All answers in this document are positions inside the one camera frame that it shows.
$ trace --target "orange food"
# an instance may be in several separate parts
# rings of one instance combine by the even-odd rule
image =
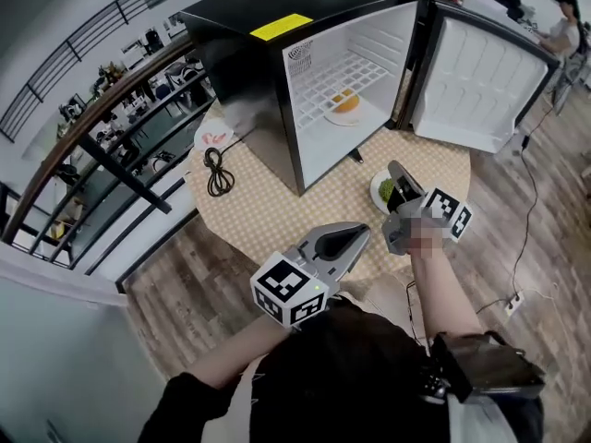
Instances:
[[[335,95],[332,97],[332,101],[335,103],[339,103],[345,97],[351,95],[353,91],[351,89],[343,90],[339,95]],[[359,96],[354,95],[346,102],[341,103],[338,107],[336,107],[333,111],[338,114],[346,114],[347,112],[351,112],[354,108],[356,108],[359,104]]]

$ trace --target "yellow label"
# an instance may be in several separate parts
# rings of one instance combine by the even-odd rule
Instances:
[[[251,31],[250,34],[256,36],[257,38],[261,38],[264,41],[268,41],[276,38],[280,34],[284,34],[287,31],[292,30],[293,28],[305,25],[310,21],[312,21],[312,18],[302,17],[297,13],[292,13],[287,17],[273,21],[273,23],[261,26],[260,28]]]

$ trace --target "human hand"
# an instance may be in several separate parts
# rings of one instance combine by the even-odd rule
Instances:
[[[406,252],[412,257],[429,258],[441,251],[443,228],[440,219],[421,216],[409,219],[410,235]]]

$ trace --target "forearm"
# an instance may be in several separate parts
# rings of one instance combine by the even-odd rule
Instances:
[[[482,333],[474,308],[441,249],[430,257],[411,255],[416,289],[428,338],[445,331],[455,336]]]
[[[558,52],[556,45],[550,40],[542,38],[541,40],[539,40],[539,45],[542,46],[547,51],[550,51],[551,53],[555,54]]]
[[[289,329],[263,315],[201,357],[188,372],[201,382],[221,389],[252,361],[270,352],[288,336]]]

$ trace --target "black shirt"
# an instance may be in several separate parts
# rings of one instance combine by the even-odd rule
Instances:
[[[447,405],[417,395],[417,370],[429,364],[402,329],[343,301],[260,362],[250,441],[447,442]],[[238,379],[222,390],[187,373],[171,379],[139,442],[200,441],[205,423],[227,412]],[[519,441],[542,441],[539,399],[497,403]]]

